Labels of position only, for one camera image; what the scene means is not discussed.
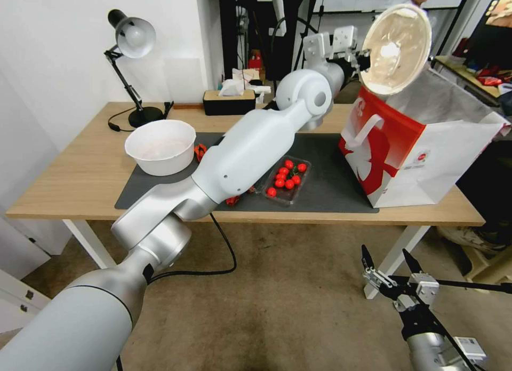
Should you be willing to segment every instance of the lamp shade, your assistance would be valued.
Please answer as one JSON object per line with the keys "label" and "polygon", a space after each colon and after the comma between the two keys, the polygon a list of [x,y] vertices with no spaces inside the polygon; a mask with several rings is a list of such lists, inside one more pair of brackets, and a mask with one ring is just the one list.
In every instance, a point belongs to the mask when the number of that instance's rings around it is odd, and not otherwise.
{"label": "lamp shade", "polygon": [[371,50],[371,67],[361,72],[361,81],[379,95],[402,91],[423,70],[431,43],[432,28],[421,8],[399,4],[385,10],[364,40],[363,50]]}
{"label": "lamp shade", "polygon": [[111,10],[108,21],[116,30],[117,47],[123,55],[138,59],[153,49],[156,33],[148,21],[127,17],[120,10]]}

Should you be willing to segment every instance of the black desk lamp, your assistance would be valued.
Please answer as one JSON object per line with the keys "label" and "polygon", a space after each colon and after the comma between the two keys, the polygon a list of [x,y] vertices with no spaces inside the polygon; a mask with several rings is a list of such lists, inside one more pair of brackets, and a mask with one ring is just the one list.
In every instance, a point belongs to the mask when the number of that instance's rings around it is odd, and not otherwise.
{"label": "black desk lamp", "polygon": [[127,17],[120,10],[111,10],[108,13],[108,21],[116,29],[116,45],[105,51],[105,56],[110,61],[110,64],[112,64],[114,71],[116,71],[130,98],[137,107],[128,117],[130,125],[132,127],[140,127],[146,123],[164,119],[165,116],[160,109],[142,106],[142,99],[139,94],[126,82],[116,65],[116,60],[122,55],[131,59],[138,59],[147,55],[155,44],[155,29],[146,20]]}

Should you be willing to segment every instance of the gray carpet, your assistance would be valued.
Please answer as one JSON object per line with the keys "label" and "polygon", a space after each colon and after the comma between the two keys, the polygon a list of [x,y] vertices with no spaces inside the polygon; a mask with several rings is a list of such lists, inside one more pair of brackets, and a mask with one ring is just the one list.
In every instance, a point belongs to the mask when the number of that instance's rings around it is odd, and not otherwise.
{"label": "gray carpet", "polygon": [[[123,353],[133,370],[409,370],[391,301],[362,294],[360,246],[379,263],[400,227],[223,224],[239,267],[219,277],[174,277],[148,288]],[[124,252],[110,224],[92,223],[115,260]],[[229,252],[210,223],[190,224],[193,238],[175,269],[224,269]],[[430,231],[414,251],[439,278],[462,280]],[[25,278],[53,297],[95,269],[75,239]],[[400,274],[408,274],[402,266]],[[512,296],[443,288],[434,311],[454,335],[475,336],[487,370],[510,369]],[[0,335],[0,345],[14,333]]]}

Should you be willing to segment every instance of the plastic tray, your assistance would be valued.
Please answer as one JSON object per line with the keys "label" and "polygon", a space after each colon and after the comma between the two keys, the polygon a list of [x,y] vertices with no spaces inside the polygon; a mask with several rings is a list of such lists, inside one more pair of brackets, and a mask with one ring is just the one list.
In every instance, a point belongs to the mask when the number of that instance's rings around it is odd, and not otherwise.
{"label": "plastic tray", "polygon": [[[279,172],[279,169],[281,167],[284,167],[285,160],[291,160],[295,166],[298,164],[304,163],[307,166],[307,169],[305,172],[298,172],[297,175],[300,177],[300,184],[295,185],[291,190],[288,190],[286,187],[283,188],[277,188],[274,185],[275,177]],[[284,155],[279,161],[274,165],[274,167],[270,170],[270,174],[267,177],[267,180],[265,181],[265,185],[263,187],[262,194],[273,201],[276,201],[284,206],[291,206],[295,200],[297,199],[297,196],[299,195],[300,189],[303,187],[304,183],[306,182],[306,179],[308,177],[308,174],[311,170],[311,163],[304,159],[299,159],[298,157],[290,156],[290,155]],[[274,187],[276,189],[276,196],[271,197],[267,195],[267,189],[270,187]]]}

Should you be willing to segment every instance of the red and white paper bag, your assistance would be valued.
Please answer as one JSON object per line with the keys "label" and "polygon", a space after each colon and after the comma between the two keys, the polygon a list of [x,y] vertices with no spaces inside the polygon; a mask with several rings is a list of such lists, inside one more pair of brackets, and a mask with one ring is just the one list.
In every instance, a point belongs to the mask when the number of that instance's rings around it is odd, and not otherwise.
{"label": "red and white paper bag", "polygon": [[374,207],[435,204],[509,128],[503,117],[428,70],[387,102],[361,88],[339,148]]}

